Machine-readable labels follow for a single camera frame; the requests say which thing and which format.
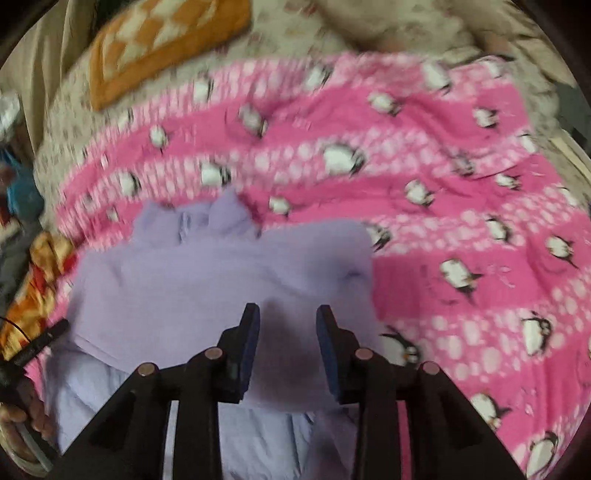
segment orange fabric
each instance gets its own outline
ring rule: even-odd
[[[55,281],[70,271],[76,260],[74,245],[61,235],[40,233],[31,244],[31,268],[21,294],[10,305],[6,317],[16,323],[29,338],[36,338],[46,327],[47,316],[55,306]],[[0,331],[0,348],[11,358],[27,341],[10,324]]]
[[[100,110],[160,70],[228,41],[250,25],[249,0],[139,0],[91,47],[90,102]]]

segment finger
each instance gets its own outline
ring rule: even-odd
[[[20,423],[27,419],[27,414],[23,412],[20,408],[17,408],[13,405],[2,405],[0,407],[0,421],[7,423],[15,421]]]

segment orange pillow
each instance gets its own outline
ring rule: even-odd
[[[139,0],[104,26],[90,57],[100,110],[160,70],[228,41],[251,21],[249,0]]]

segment orange checkered pattern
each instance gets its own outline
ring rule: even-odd
[[[118,70],[166,43],[185,35],[189,28],[210,21],[216,0],[140,0],[110,25],[103,43],[103,75]]]

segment beige fabric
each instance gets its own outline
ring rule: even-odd
[[[511,0],[317,2],[338,32],[367,50],[441,54],[451,48],[489,46],[490,33],[495,33],[550,80],[574,85],[569,68],[548,38]]]
[[[17,142],[33,157],[43,139],[46,111],[67,71],[89,44],[94,0],[60,0],[16,46],[0,69],[0,88],[22,99],[26,128]]]
[[[423,0],[407,1],[418,4]],[[154,80],[144,82],[138,89],[100,112],[94,112],[90,107],[88,53],[80,59],[56,95],[48,114],[50,130],[35,161],[35,179],[46,200],[45,226],[54,227],[54,210],[60,198],[59,185],[82,157],[86,144],[105,125],[116,122],[130,106],[167,88],[183,85],[203,70],[215,69],[230,61],[248,57],[316,56],[350,48],[340,35],[324,23],[311,2],[254,0],[252,8],[254,24],[250,34],[225,48],[164,70]],[[423,13],[425,17],[421,21],[430,25],[431,17],[427,11]],[[461,47],[438,56],[449,63],[458,63],[474,53],[478,53],[474,47]],[[520,51],[516,51],[516,55],[517,61],[511,63],[510,68],[524,98],[537,141],[565,185],[584,201],[585,194],[591,196],[591,185],[548,140],[558,131],[558,96],[553,85],[525,55]]]

